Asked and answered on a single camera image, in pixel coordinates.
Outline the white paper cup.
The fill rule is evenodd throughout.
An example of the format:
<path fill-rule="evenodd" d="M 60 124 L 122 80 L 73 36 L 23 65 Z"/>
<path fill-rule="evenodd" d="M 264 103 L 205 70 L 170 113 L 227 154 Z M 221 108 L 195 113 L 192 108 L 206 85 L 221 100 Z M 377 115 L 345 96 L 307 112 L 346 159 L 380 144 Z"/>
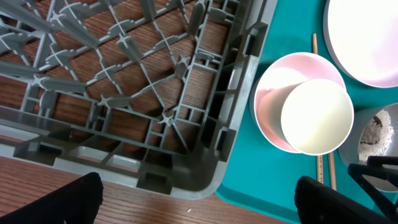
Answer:
<path fill-rule="evenodd" d="M 257 106 L 259 124 L 292 149 L 320 156 L 347 139 L 354 109 L 346 90 L 327 79 L 313 79 L 272 90 Z"/>

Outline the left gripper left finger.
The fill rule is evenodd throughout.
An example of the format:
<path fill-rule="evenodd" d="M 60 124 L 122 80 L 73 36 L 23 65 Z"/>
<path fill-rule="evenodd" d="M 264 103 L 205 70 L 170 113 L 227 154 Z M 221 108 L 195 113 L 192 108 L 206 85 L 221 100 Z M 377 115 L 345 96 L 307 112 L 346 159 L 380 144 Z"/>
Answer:
<path fill-rule="evenodd" d="M 1 217 L 1 223 L 93 223 L 103 202 L 103 183 L 90 172 Z"/>

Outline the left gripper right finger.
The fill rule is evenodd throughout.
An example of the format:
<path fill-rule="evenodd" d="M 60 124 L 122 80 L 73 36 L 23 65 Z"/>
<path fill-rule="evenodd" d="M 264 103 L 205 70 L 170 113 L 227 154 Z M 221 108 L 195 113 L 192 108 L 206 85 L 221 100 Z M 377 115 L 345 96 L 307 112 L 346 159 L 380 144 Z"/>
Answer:
<path fill-rule="evenodd" d="M 302 176 L 295 188 L 295 205 L 301 223 L 397 223 L 397 203 L 392 203 L 364 177 L 377 177 L 397 186 L 397 165 L 392 156 L 370 156 L 366 165 L 350 164 L 348 174 L 372 198 L 378 214 L 319 181 Z"/>

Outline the grey ceramic bowl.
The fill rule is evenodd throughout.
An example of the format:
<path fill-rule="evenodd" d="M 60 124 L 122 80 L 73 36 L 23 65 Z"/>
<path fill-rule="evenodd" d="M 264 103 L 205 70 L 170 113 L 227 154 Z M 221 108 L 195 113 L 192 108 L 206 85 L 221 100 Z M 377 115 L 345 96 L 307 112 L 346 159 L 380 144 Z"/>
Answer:
<path fill-rule="evenodd" d="M 393 103 L 384 107 L 368 108 L 355 112 L 354 123 L 351 132 L 346 141 L 339 147 L 338 153 L 345 165 L 361 164 L 359 162 L 359 144 L 361 136 L 366 125 L 380 110 L 386 110 L 391 116 L 391 124 L 394 128 L 392 143 L 387 151 L 386 156 L 397 156 L 397 103 Z"/>

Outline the pile of white rice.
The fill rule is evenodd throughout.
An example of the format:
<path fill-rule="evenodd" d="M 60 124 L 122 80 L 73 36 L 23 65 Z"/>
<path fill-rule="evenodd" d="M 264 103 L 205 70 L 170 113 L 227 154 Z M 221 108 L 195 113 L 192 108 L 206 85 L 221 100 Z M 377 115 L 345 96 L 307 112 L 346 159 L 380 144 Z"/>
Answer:
<path fill-rule="evenodd" d="M 359 162 L 366 164 L 369 156 L 386 156 L 393 135 L 390 114 L 380 110 L 363 131 L 359 144 Z"/>

